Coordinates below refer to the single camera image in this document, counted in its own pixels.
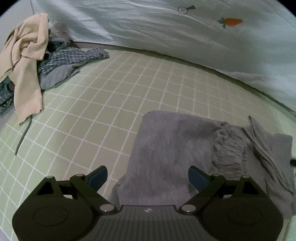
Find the wrinkled fabric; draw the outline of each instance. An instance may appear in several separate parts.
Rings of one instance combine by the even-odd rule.
[[[0,116],[13,105],[14,88],[12,82],[7,76],[3,82],[0,83]]]
[[[9,35],[0,53],[0,82],[7,76],[15,84],[14,106],[18,123],[43,110],[37,76],[37,60],[42,60],[48,43],[48,15],[33,15]]]
[[[38,72],[41,74],[49,74],[51,71],[61,65],[78,63],[86,64],[98,59],[106,58],[109,58],[108,52],[100,47],[90,49],[86,52],[78,48],[69,47],[58,52],[54,52],[50,57],[50,61],[48,61],[44,66],[41,66],[38,69]]]
[[[61,49],[68,48],[70,44],[70,40],[68,39],[61,39],[58,37],[48,37],[48,44],[47,48],[45,50],[45,54],[42,61],[38,61],[37,63],[37,69],[39,69],[41,66],[44,66],[48,61],[50,61],[51,56],[54,52],[58,52]]]
[[[55,68],[53,71],[51,71],[48,75],[40,74],[40,88],[42,90],[47,90],[52,87],[56,88],[60,86],[68,78],[71,78],[72,76],[78,74],[80,70],[77,69],[77,67],[81,65],[84,65],[84,63],[61,65]]]
[[[288,143],[282,151],[273,148],[272,156],[280,160],[274,167],[281,169],[282,164],[289,165],[292,140],[287,135],[273,137],[278,149],[281,143]],[[254,149],[241,127],[180,113],[149,112],[143,116],[127,172],[109,200],[117,207],[173,204],[178,208],[196,194],[188,180],[188,169],[195,165],[209,175],[221,174],[229,180],[251,176],[284,218],[290,218],[296,214],[294,193],[271,183],[277,176],[265,170],[266,160],[258,158]],[[292,168],[283,170],[282,176],[295,192]]]

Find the blue plaid fabric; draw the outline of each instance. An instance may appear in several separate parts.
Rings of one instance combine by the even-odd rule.
[[[8,76],[0,83],[0,115],[13,105],[14,89],[11,83]]]
[[[109,58],[109,53],[100,47],[90,49],[86,52],[78,48],[69,47],[54,52],[50,57],[50,61],[38,68],[38,73],[49,74],[56,67],[61,65],[76,63],[87,64],[98,59],[106,58]]]

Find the cartoon print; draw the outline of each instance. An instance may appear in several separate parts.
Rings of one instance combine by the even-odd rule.
[[[218,23],[223,24],[222,27],[226,28],[226,25],[229,27],[233,27],[242,23],[242,20],[237,18],[221,18],[220,20],[218,20]]]
[[[192,10],[192,9],[196,9],[194,5],[190,6],[190,7],[178,7],[178,12],[180,14],[187,14],[188,10]]]

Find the gray towel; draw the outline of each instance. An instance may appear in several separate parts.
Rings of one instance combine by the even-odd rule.
[[[252,125],[252,121],[250,119],[252,128],[260,126]],[[291,137],[274,135],[274,139],[268,140],[271,143],[266,145],[272,146],[269,155],[277,160],[272,166],[273,172],[268,172],[263,163],[267,160],[254,152],[254,139],[250,140],[244,131],[226,122],[197,116],[166,111],[147,113],[139,128],[127,172],[114,186],[110,202],[117,207],[174,204],[179,208],[197,193],[188,181],[188,169],[195,165],[209,175],[222,174],[229,180],[250,175],[284,218],[290,218],[295,214],[293,172],[292,168],[287,168]],[[270,180],[277,180],[277,185]]]

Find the white wall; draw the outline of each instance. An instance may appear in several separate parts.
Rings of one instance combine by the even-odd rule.
[[[33,15],[30,0],[19,0],[0,17],[0,50],[10,32],[23,20]]]

